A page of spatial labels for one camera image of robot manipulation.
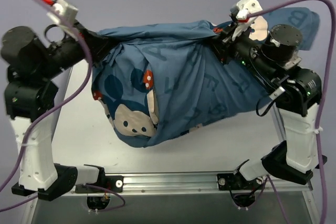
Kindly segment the blue cartoon print pillowcase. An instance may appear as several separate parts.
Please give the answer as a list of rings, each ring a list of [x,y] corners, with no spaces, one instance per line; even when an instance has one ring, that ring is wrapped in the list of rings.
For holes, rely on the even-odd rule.
[[[245,68],[221,64],[206,44],[224,27],[199,20],[99,32],[119,43],[93,68],[91,91],[121,141],[154,146],[268,103]]]

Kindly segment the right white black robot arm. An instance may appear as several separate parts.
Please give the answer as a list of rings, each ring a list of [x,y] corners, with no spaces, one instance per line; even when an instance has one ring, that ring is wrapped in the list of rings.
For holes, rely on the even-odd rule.
[[[284,140],[258,161],[242,163],[234,175],[236,187],[271,175],[304,185],[321,163],[318,158],[315,122],[322,103],[322,81],[317,73],[300,67],[300,30],[290,25],[274,26],[264,42],[252,40],[249,31],[234,36],[237,23],[215,28],[213,50],[219,61],[236,60],[266,89],[285,129]]]

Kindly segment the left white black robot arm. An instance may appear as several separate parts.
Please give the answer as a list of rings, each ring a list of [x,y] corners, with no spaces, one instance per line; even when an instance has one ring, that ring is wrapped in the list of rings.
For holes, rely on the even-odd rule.
[[[8,85],[4,91],[6,113],[16,134],[20,173],[12,193],[37,194],[52,201],[87,185],[92,191],[105,188],[104,169],[94,165],[64,166],[54,162],[51,147],[52,113],[58,110],[54,99],[58,87],[53,78],[86,59],[90,65],[102,60],[117,41],[100,36],[75,23],[78,37],[65,33],[48,47],[27,26],[8,30],[2,38],[1,57],[8,63]]]

